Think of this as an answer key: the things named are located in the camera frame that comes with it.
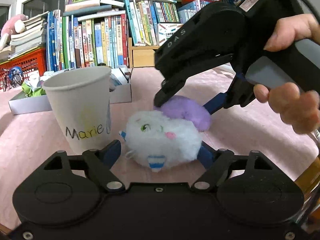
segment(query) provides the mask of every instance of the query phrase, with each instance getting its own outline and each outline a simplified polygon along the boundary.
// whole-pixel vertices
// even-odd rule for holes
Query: cup rim
[[[83,81],[83,82],[79,82],[79,83],[75,83],[75,84],[71,84],[71,85],[65,85],[65,86],[58,86],[58,87],[51,87],[51,86],[46,86],[47,83],[50,84],[50,82],[54,82],[56,78],[58,78],[60,75],[70,75],[70,73],[74,73],[75,71],[88,71],[91,68],[99,68],[99,69],[104,69],[107,70],[104,74],[94,78],[94,79],[89,79],[87,81]],[[83,87],[86,86],[88,84],[91,83],[95,83],[97,81],[100,81],[102,79],[104,79],[106,76],[110,76],[111,74],[111,68],[106,67],[106,66],[95,66],[95,67],[85,67],[85,68],[77,68],[77,69],[71,69],[69,71],[64,71],[62,73],[59,73],[55,76],[50,77],[49,79],[47,79],[43,85],[42,88],[45,91],[63,91],[63,90],[72,90],[78,87]]]

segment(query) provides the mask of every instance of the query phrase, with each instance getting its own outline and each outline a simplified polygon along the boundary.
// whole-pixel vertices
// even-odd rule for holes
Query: pink stuffed animal
[[[18,14],[11,17],[1,30],[0,51],[4,49],[7,42],[10,41],[12,34],[22,33],[25,31],[25,26],[22,21],[28,20],[29,17],[24,14]]]

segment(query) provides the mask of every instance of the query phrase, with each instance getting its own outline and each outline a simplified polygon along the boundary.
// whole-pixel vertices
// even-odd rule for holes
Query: pink cheek
[[[173,140],[176,138],[176,134],[174,132],[166,132],[165,136],[170,140]]]

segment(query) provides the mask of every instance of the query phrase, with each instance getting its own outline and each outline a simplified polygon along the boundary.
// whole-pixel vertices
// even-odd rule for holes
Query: box with colorful pictures
[[[181,23],[159,23],[156,25],[157,45],[164,44],[178,29],[183,26]]]

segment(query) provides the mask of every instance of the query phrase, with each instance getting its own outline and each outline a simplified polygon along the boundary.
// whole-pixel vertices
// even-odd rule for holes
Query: screw
[[[285,235],[285,240],[294,240],[294,238],[296,237],[294,232],[289,232]]]
[[[31,234],[30,232],[24,232],[24,233],[22,234],[22,236],[23,236],[23,238],[24,238],[25,240],[32,240],[32,239],[33,239],[33,234]]]
[[[199,181],[199,182],[196,182],[194,184],[194,187],[196,189],[205,190],[205,189],[208,189],[210,187],[210,184],[208,182],[205,182],[205,181]]]
[[[122,183],[119,181],[111,181],[107,184],[108,189],[120,189],[122,187]]]

